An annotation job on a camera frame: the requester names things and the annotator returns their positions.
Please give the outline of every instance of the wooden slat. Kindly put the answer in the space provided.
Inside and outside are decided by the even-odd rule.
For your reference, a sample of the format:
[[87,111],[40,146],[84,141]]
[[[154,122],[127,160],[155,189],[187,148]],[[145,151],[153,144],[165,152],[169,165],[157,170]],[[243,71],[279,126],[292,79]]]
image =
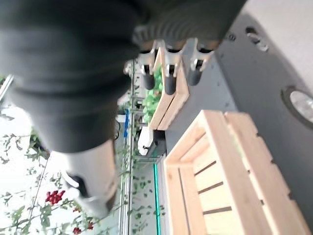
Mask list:
[[216,156],[211,148],[206,149],[194,160],[194,173],[199,172],[206,166],[210,165],[216,160]]
[[195,158],[197,158],[199,155],[201,155],[205,150],[207,150],[209,147],[209,140],[207,139],[207,136],[204,135],[201,137],[201,139],[195,143],[194,146],[191,147],[191,149],[185,153],[181,158],[181,163],[192,163]]
[[165,183],[171,223],[171,234],[188,234],[188,226],[177,168],[165,166]]
[[198,117],[191,123],[180,140],[165,159],[166,164],[177,163],[191,147],[204,135],[205,130],[199,125]]
[[240,223],[233,211],[206,214],[204,220],[207,233],[210,235],[243,234]]
[[301,222],[301,224],[302,224],[302,226],[303,226],[303,228],[305,230],[305,234],[306,235],[311,235],[312,233],[311,233],[311,231],[310,231],[310,229],[309,229],[309,227],[307,225],[307,222],[305,221],[305,219],[303,217],[303,214],[301,213],[297,203],[295,201],[291,200],[291,204],[293,205],[294,210],[296,211],[296,213],[297,213],[297,215],[298,215],[298,217],[300,219],[300,222]]
[[[268,159],[270,162],[272,160],[272,155],[270,151],[268,150],[268,147],[266,146],[264,140],[261,137],[258,137],[257,140],[259,141],[260,147],[262,148],[264,152],[264,157]],[[282,174],[280,173],[280,170],[278,169],[277,165],[270,164],[270,168],[272,169],[273,175],[277,178],[277,180],[280,182],[279,186],[282,188],[282,190],[285,192],[285,194],[290,193],[290,189],[286,184],[286,181],[284,180]]]
[[205,235],[206,227],[192,167],[181,168],[180,175],[189,220],[190,234]]
[[199,198],[203,211],[231,207],[230,192],[225,185],[200,193]]
[[260,200],[253,188],[241,156],[233,144],[221,112],[202,111],[203,125],[209,137],[210,148],[216,151],[222,166],[224,184],[232,195],[232,209],[240,219],[246,234],[271,234]]
[[272,229],[277,229],[280,234],[294,235],[305,234],[300,218],[297,216],[286,191],[277,175],[273,174],[272,168],[268,163],[268,152],[264,151],[264,146],[256,136],[257,130],[254,123],[244,114],[226,114],[228,123],[235,130],[246,153],[251,171],[255,174],[260,190],[264,197],[270,218],[273,221]]
[[[156,56],[156,62],[154,65],[154,68],[158,68],[158,66],[162,64],[162,79],[164,80],[164,75],[165,75],[165,64],[164,64],[164,48],[160,47],[157,56]],[[161,99],[157,105],[156,111],[149,123],[149,128],[152,130],[156,130],[164,117],[164,114],[166,113],[168,107],[170,106],[175,94],[173,95],[168,95],[165,93],[164,89],[162,91],[162,96]]]
[[164,117],[157,128],[158,130],[166,130],[170,126],[170,124],[172,123],[180,109],[183,107],[188,97],[189,97],[188,86],[186,82],[184,68],[181,63],[177,74],[175,97],[173,98],[173,101],[170,104],[168,110],[164,114]]
[[221,166],[216,163],[212,165],[210,168],[201,172],[200,174],[195,176],[197,182],[198,191],[222,182],[224,179],[222,177],[222,169]]

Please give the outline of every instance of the gray surface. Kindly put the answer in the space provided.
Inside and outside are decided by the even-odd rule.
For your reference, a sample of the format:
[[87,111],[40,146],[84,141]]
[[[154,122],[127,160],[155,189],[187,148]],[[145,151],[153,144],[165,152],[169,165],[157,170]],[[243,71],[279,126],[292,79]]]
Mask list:
[[[190,40],[184,51],[184,61],[189,62],[193,48]],[[190,96],[173,123],[165,132],[169,153],[202,109],[235,111],[236,105],[215,57],[208,63],[200,83],[189,87]]]
[[[267,40],[268,52],[259,51],[248,40],[245,34],[247,26],[255,27]],[[312,229],[313,131],[291,115],[280,97],[286,86],[295,85],[309,94],[310,89],[249,15],[240,15],[231,31],[237,39],[222,43],[217,51],[219,65],[237,107],[252,116],[291,189],[291,198],[296,200]],[[189,101],[166,132],[169,150],[200,109],[234,109],[232,102],[225,107],[225,103],[231,100],[225,84],[216,86],[216,81],[222,80],[221,72],[213,69],[203,75],[197,87],[190,89]]]
[[244,10],[266,30],[268,37],[313,91],[313,1],[248,0]]

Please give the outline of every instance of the robotic arm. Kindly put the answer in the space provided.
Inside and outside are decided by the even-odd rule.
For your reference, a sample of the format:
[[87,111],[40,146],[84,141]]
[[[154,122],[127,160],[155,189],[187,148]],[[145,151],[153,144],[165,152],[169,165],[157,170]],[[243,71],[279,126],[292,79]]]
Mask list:
[[125,62],[138,57],[152,89],[154,41],[164,40],[165,91],[173,94],[185,42],[197,38],[187,75],[196,85],[245,1],[0,1],[0,71],[17,76],[13,102],[29,112],[83,207],[106,216],[114,203],[113,127],[130,86]]

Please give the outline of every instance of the metal rail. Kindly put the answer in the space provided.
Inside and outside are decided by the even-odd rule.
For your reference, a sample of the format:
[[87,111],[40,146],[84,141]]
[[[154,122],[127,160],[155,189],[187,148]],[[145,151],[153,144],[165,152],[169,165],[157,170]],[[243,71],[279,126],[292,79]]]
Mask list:
[[0,103],[2,99],[4,98],[4,95],[6,94],[7,90],[9,89],[9,86],[11,85],[13,78],[14,78],[13,75],[8,75],[3,85],[0,87]]

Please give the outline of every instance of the wooden planter box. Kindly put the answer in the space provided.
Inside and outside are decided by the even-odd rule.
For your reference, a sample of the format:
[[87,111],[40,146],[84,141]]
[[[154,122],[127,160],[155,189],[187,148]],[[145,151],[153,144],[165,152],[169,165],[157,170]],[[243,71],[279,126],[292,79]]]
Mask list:
[[311,234],[250,116],[201,111],[165,159],[171,234]]
[[[149,127],[153,130],[166,130],[189,97],[187,81],[182,63],[183,62],[181,62],[177,74],[176,92],[173,95],[168,95],[165,93],[163,88],[161,99],[149,123]],[[157,52],[154,70],[158,69],[160,65],[162,65],[161,72],[164,87],[165,64],[163,47],[160,47]]]

